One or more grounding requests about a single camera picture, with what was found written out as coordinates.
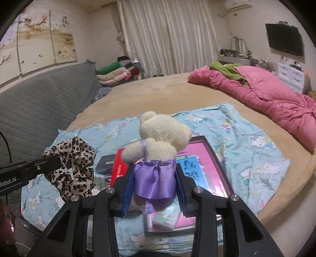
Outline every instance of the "light blue blanket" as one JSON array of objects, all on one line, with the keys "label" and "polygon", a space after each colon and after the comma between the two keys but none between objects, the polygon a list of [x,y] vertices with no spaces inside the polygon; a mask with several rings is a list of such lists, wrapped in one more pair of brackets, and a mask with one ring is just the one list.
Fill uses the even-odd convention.
[{"label": "light blue blanket", "polygon": [[[257,215],[274,195],[290,160],[284,159],[280,150],[258,127],[239,115],[230,104],[222,104],[173,115],[188,125],[193,136],[204,135],[226,171],[233,187],[249,208]],[[55,145],[79,136],[97,150],[96,164],[104,155],[139,140],[139,117],[129,117],[106,124],[94,125],[59,135]],[[102,175],[95,173],[97,188],[107,186]],[[22,189],[21,211],[23,217],[40,230],[44,230],[64,204],[57,189],[43,175],[32,180]],[[130,256],[139,250],[154,250],[181,254],[191,250],[193,235],[151,236],[144,235],[144,221],[140,214],[116,218],[115,227],[120,255]],[[218,240],[222,242],[222,227],[218,227]],[[88,248],[92,247],[92,218],[88,227]]]}]

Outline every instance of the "blue gripper pad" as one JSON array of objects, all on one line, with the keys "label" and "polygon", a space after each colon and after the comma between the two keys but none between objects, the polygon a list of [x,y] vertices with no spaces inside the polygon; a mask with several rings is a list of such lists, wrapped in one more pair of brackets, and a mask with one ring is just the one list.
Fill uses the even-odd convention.
[{"label": "blue gripper pad", "polygon": [[131,205],[133,193],[134,193],[134,168],[131,171],[130,177],[128,179],[128,182],[123,194],[123,204],[122,204],[123,215],[125,215],[128,212]]},{"label": "blue gripper pad", "polygon": [[182,212],[186,212],[186,199],[185,199],[185,194],[183,190],[183,186],[180,181],[179,173],[178,170],[176,169],[175,171],[175,179],[177,183],[176,191],[177,191],[177,196],[178,196],[178,201],[179,201],[179,207]]}]

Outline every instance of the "white curtain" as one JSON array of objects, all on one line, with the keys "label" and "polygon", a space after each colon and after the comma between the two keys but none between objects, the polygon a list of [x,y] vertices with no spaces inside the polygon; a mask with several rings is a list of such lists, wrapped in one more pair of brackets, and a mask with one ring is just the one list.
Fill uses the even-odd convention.
[{"label": "white curtain", "polygon": [[208,0],[117,0],[126,50],[146,75],[191,72],[217,59]]}]

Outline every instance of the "teddy bear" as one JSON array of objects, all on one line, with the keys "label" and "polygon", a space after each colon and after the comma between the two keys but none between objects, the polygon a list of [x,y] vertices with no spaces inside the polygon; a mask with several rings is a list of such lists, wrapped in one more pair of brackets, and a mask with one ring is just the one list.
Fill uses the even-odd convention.
[{"label": "teddy bear", "polygon": [[121,159],[130,164],[145,158],[134,168],[134,201],[150,214],[174,201],[177,152],[188,145],[192,132],[169,115],[148,111],[140,117],[139,134],[141,141],[128,145]]}]

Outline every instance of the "metal screw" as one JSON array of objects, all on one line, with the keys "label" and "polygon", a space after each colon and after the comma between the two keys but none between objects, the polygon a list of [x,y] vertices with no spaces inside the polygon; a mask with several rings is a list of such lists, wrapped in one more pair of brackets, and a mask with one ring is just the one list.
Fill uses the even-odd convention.
[{"label": "metal screw", "polygon": [[108,187],[107,189],[105,189],[105,192],[107,192],[108,194],[112,194],[115,192],[115,188],[114,187]]},{"label": "metal screw", "polygon": [[194,192],[196,192],[196,193],[202,193],[203,192],[203,188],[202,187],[200,187],[200,186],[197,186],[195,189],[194,189]]},{"label": "metal screw", "polygon": [[237,202],[240,199],[238,195],[231,195],[230,198],[235,202]]},{"label": "metal screw", "polygon": [[70,200],[72,200],[73,202],[76,202],[76,201],[78,201],[79,200],[79,195],[73,195],[71,198],[70,198]]}]

